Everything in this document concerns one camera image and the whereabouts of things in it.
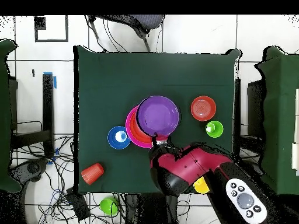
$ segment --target green cup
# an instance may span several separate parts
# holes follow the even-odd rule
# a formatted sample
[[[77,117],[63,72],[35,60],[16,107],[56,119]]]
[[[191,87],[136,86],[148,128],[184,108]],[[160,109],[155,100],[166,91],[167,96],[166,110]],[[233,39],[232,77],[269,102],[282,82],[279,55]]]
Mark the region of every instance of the green cup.
[[[206,132],[212,138],[218,138],[223,133],[223,125],[219,121],[211,121],[206,125]]]
[[[118,211],[119,202],[113,198],[105,198],[100,202],[100,209],[107,215],[115,215]]]

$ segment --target red bowl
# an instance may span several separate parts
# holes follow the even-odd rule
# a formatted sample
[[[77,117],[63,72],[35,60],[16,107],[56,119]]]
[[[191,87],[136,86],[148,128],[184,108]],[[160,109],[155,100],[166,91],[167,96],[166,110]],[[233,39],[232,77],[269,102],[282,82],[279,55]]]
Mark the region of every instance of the red bowl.
[[[196,120],[210,120],[216,113],[216,104],[208,96],[199,96],[191,104],[191,113]]]

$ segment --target white tile floor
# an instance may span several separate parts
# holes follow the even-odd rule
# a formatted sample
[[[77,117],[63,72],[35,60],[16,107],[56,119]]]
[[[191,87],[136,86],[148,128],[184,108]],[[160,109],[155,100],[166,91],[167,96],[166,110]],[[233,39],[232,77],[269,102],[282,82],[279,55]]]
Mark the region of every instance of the white tile floor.
[[[280,46],[287,53],[299,51],[299,19],[296,15],[168,15],[162,27],[152,30],[148,43],[152,51],[165,53],[225,53],[232,48],[243,52],[239,64],[241,78],[241,123],[247,124],[247,94],[249,82],[261,78],[254,65],[261,61],[263,49],[267,46]],[[47,29],[39,30],[40,39],[64,39],[65,16],[46,16]],[[134,30],[126,25],[108,22],[109,30],[114,39],[127,51],[146,51],[143,41],[137,37]],[[103,28],[103,20],[96,20],[101,45],[109,51],[116,49],[108,39]],[[55,138],[62,135],[72,135],[74,132],[73,111],[73,52],[72,46],[81,45],[94,51],[101,51],[95,36],[88,29],[84,16],[68,16],[68,42],[34,41],[34,21],[32,16],[4,16],[0,17],[0,39],[16,41],[18,48],[8,55],[8,66],[12,76],[19,81],[18,88],[18,122],[41,121],[41,75],[43,72],[52,72],[57,77],[57,88],[54,89]],[[19,132],[37,131],[38,123],[19,125]],[[246,126],[241,127],[242,134],[246,134]],[[57,140],[59,147],[62,140]],[[14,152],[13,165],[22,162],[21,158],[28,155]],[[63,153],[71,154],[68,147]],[[64,171],[66,188],[74,182],[72,163],[67,164],[69,171]],[[57,172],[53,165],[48,164],[46,172],[51,178],[52,186],[57,188]],[[26,214],[28,224],[37,224],[41,212],[37,205],[46,210],[53,196],[46,174],[37,183],[30,183],[26,194]],[[102,213],[93,201],[98,204],[107,194],[87,195],[87,202],[95,215]],[[206,195],[181,195],[180,200],[190,203],[188,213],[187,203],[180,202],[178,217],[180,224],[220,224]],[[51,224],[65,224],[65,222],[51,222]],[[78,224],[76,219],[69,224]],[[93,224],[104,224],[95,219]]]

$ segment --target red cup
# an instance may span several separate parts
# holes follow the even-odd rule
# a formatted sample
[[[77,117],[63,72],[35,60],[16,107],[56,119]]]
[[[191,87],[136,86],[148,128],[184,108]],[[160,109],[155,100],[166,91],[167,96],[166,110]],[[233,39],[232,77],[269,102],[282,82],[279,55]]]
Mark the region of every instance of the red cup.
[[[85,182],[91,185],[104,173],[104,168],[100,163],[95,163],[81,172],[82,178]]]

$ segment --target green tablecloth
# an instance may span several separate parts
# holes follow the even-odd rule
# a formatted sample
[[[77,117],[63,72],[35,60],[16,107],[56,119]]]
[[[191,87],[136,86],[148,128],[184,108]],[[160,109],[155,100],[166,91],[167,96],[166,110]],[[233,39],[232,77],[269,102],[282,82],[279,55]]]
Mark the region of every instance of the green tablecloth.
[[[79,192],[152,193],[148,149],[131,143],[111,148],[107,134],[122,125],[130,110],[144,98],[161,95],[179,108],[180,124],[172,134],[176,146],[193,141],[214,142],[231,151],[234,101],[234,62],[240,52],[228,55],[96,53],[81,46],[79,54]],[[206,122],[190,112],[194,98],[210,96],[217,105],[213,120],[224,125],[220,138],[209,137]],[[99,162],[105,173],[87,185],[81,171]]]

